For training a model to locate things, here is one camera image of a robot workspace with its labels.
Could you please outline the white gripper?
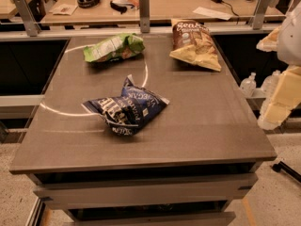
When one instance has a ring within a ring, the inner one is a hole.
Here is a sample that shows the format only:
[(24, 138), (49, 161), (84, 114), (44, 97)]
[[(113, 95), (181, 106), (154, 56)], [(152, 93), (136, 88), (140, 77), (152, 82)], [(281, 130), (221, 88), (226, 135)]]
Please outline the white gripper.
[(261, 106), (258, 125), (263, 130), (274, 130), (301, 103), (301, 4), (288, 12), (281, 27), (260, 40), (256, 48), (264, 52), (277, 51), (279, 60), (295, 65), (272, 76)]

